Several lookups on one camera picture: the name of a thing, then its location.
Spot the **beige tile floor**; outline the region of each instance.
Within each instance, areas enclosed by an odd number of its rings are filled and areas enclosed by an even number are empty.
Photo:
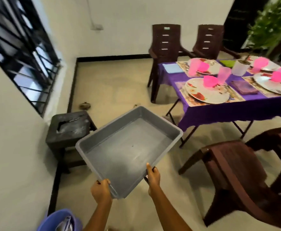
[[[172,87],[162,85],[158,94],[157,104],[150,103],[150,90],[146,85],[152,65],[152,59],[137,59],[107,62],[84,62],[79,64],[73,111],[78,110],[78,104],[92,104],[88,111],[92,120],[99,128],[135,104],[141,104],[152,112],[163,116],[177,99]],[[178,104],[173,114],[179,118],[183,113]],[[245,128],[248,122],[238,122]],[[271,128],[280,127],[281,118],[256,121],[245,140]],[[215,123],[200,126],[194,135],[179,149],[177,143],[158,163],[161,173],[161,187],[175,209],[194,231],[206,230],[202,217],[210,207],[214,196],[214,186],[202,162],[198,162],[183,176],[177,170],[200,147],[215,142],[238,139],[239,131],[232,123]],[[281,170],[281,162],[274,152],[257,152],[265,171],[268,174],[267,183],[274,181]],[[75,151],[68,158],[79,157]],[[57,209],[69,208],[87,224],[96,203],[90,194],[90,187],[96,177],[86,166],[72,169],[69,175],[62,175],[58,194]],[[148,185],[143,180],[131,194],[113,203],[108,225],[122,231],[152,230],[161,231],[154,204],[148,193]],[[234,212],[208,227],[208,230],[258,230],[273,231],[279,228],[262,223],[244,212]]]

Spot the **window grill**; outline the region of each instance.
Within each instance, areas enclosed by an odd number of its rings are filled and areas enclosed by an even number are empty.
[[[60,61],[31,0],[0,0],[0,66],[43,115]]]

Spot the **plastic tray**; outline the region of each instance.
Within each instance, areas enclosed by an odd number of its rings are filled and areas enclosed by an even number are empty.
[[[108,178],[114,198],[125,198],[183,132],[143,106],[116,118],[76,143],[76,149],[98,180]]]

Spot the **blue bucket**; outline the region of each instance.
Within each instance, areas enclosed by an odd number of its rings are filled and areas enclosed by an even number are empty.
[[[68,216],[71,216],[74,228],[73,231],[82,231],[82,222],[76,218],[69,209],[58,210],[50,214],[41,222],[41,225],[38,227],[37,231],[54,231],[60,222],[64,221],[64,219]]]

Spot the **hand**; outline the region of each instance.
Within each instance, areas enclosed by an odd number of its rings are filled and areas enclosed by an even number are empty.
[[[110,184],[111,182],[109,179],[104,179],[101,183],[96,181],[91,187],[91,194],[98,205],[100,203],[112,202],[111,192],[108,187]]]
[[[148,174],[148,182],[149,182],[148,193],[151,196],[151,190],[153,190],[156,187],[159,187],[159,183],[161,181],[161,175],[156,167],[152,171],[152,168],[149,163],[147,163],[146,166],[147,166],[147,174]]]

